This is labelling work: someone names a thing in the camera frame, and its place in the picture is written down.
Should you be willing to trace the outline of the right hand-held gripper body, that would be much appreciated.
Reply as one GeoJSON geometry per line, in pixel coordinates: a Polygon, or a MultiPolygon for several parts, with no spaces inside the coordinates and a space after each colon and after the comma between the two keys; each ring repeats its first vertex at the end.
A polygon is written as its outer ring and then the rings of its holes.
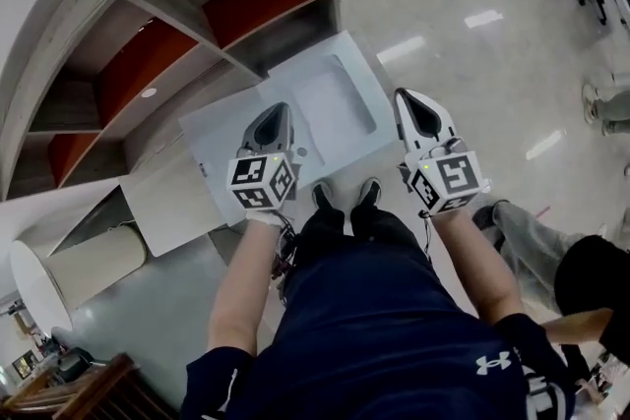
{"type": "Polygon", "coordinates": [[[476,153],[461,137],[406,153],[400,168],[409,192],[419,199],[420,214],[460,210],[485,188],[476,153]]]}

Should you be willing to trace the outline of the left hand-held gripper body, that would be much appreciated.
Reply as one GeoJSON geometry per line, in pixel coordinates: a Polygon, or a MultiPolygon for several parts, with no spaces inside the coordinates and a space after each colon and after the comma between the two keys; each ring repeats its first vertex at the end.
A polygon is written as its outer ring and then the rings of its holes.
{"type": "Polygon", "coordinates": [[[226,188],[244,210],[279,210],[295,199],[300,169],[291,150],[264,151],[247,143],[228,164],[226,188]]]}

